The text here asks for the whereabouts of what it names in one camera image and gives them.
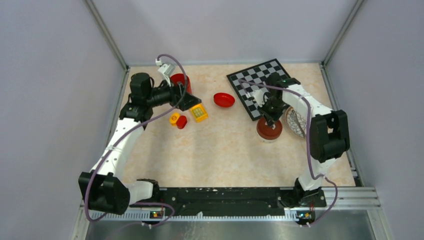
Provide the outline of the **silver metal tongs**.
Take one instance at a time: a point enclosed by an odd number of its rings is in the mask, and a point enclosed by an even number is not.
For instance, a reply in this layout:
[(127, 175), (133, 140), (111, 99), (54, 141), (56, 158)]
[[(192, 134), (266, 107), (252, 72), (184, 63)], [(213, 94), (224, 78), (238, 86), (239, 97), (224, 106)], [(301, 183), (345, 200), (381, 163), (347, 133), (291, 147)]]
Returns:
[(306, 121), (304, 120), (304, 118), (297, 113), (296, 111), (292, 111), (292, 113), (290, 114), (292, 117), (292, 120), (294, 122), (293, 125), (293, 131), (302, 138), (306, 137)]

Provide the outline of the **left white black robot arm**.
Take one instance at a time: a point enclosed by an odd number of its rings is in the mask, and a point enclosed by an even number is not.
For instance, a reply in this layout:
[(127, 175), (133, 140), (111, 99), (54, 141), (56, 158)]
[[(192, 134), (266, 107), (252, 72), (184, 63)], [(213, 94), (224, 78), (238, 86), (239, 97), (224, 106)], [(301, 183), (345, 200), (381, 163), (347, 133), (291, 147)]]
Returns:
[[(121, 181), (130, 153), (149, 123), (174, 109), (189, 110), (202, 101), (187, 90), (189, 78), (183, 73), (181, 82), (174, 83), (168, 75), (155, 86), (154, 79), (145, 72), (131, 76), (130, 93), (121, 109), (115, 132), (98, 162), (89, 172), (82, 172), (78, 184), (84, 203), (84, 213), (94, 221), (90, 211), (122, 215), (130, 205), (143, 201), (154, 207), (160, 202), (160, 193), (151, 179), (136, 180), (130, 184)], [(169, 104), (170, 110), (153, 116), (153, 109)]]

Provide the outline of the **steel lunch box bowl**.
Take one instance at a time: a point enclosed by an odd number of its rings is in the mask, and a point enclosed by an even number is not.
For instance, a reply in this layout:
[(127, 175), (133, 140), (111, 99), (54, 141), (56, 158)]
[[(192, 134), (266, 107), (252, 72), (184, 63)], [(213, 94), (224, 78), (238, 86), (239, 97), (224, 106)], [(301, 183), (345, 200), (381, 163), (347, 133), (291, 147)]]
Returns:
[(263, 138), (263, 137), (261, 137), (261, 136), (259, 136), (259, 139), (260, 139), (260, 141), (261, 141), (261, 142), (263, 142), (263, 143), (267, 143), (267, 144), (275, 143), (275, 142), (278, 140), (278, 138), (275, 138), (275, 139), (267, 139), (267, 138)]

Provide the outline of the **red cylindrical cup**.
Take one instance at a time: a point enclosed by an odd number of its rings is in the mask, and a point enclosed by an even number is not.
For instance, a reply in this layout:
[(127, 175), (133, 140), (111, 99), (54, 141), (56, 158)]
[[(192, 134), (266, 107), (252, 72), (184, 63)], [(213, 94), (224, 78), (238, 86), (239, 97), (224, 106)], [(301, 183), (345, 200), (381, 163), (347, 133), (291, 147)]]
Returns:
[(173, 74), (171, 77), (170, 77), (170, 80), (171, 80), (171, 82), (174, 84), (174, 85), (178, 85), (178, 84), (183, 84), (184, 86), (185, 86), (185, 88), (186, 88), (186, 91), (189, 93), (189, 94), (192, 94), (192, 88), (191, 88), (191, 82), (190, 82), (190, 78), (187, 76), (186, 77), (186, 79), (185, 79), (185, 77), (184, 77), (184, 74), (183, 73), (176, 73), (176, 74)]

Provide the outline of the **red oval dish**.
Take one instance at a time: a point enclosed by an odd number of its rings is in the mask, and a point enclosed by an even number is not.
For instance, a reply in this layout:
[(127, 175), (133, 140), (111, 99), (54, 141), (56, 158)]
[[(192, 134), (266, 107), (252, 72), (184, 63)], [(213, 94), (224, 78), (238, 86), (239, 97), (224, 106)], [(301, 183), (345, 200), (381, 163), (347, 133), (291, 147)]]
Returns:
[(214, 103), (221, 108), (230, 108), (236, 102), (235, 98), (225, 92), (218, 92), (213, 96)]

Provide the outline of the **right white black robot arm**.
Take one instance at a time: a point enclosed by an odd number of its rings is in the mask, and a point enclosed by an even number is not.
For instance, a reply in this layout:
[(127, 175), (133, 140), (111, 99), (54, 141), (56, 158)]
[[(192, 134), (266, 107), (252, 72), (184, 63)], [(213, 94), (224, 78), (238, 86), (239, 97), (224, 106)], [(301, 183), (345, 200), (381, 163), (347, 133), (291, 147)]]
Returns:
[(306, 121), (307, 169), (295, 180), (292, 192), (281, 197), (285, 207), (307, 206), (320, 198), (323, 180), (336, 159), (350, 148), (348, 116), (308, 93), (296, 78), (272, 73), (252, 92), (266, 125), (275, 125), (284, 109), (292, 107)]

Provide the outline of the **brown round lid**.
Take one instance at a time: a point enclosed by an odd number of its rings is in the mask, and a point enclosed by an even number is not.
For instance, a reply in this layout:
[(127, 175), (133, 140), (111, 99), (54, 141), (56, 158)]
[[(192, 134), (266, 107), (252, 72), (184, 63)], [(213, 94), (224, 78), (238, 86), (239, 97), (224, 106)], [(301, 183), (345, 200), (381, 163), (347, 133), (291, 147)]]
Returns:
[(256, 124), (256, 131), (261, 138), (273, 141), (280, 137), (283, 124), (280, 120), (277, 120), (272, 126), (269, 126), (266, 119), (261, 117)]

